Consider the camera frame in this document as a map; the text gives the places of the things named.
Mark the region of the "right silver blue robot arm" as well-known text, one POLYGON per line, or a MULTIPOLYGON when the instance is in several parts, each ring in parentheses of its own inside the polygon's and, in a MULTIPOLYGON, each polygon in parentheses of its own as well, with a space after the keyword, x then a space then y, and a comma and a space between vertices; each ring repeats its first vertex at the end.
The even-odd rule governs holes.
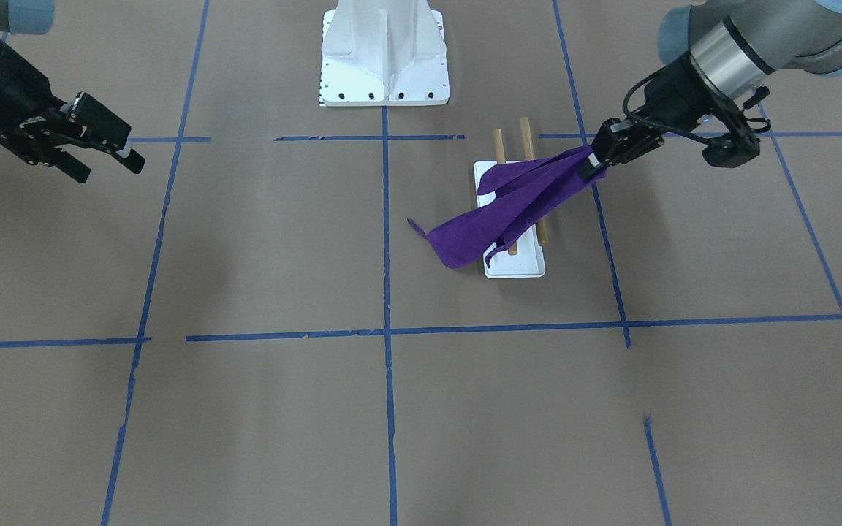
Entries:
POLYGON ((145 159, 132 148, 131 126, 91 94, 64 101, 49 77, 4 41, 3 34, 46 34, 56 17, 53 1, 0 1, 0 145, 24 163, 59 169, 85 183, 90 167, 66 146, 93 149, 138 174, 145 159))

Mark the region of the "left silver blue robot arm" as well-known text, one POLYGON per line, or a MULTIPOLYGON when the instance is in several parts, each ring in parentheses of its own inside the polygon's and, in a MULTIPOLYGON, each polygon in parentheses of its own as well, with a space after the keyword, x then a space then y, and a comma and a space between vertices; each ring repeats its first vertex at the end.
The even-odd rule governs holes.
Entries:
POLYGON ((665 16, 659 56, 664 66, 623 97, 623 117, 599 127, 576 169, 585 182, 658 149, 666 134, 701 144, 712 167, 755 159, 771 124, 746 110, 768 96, 769 76, 842 75, 842 1, 692 4, 665 16))

